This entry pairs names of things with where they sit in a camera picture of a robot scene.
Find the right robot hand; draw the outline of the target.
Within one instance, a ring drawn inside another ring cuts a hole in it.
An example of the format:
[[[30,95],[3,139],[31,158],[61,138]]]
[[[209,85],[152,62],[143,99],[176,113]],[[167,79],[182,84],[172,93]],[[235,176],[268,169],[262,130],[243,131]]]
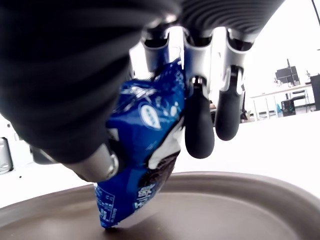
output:
[[[142,33],[180,24],[252,40],[280,0],[3,0],[0,113],[29,145],[87,182],[119,170],[105,122]]]

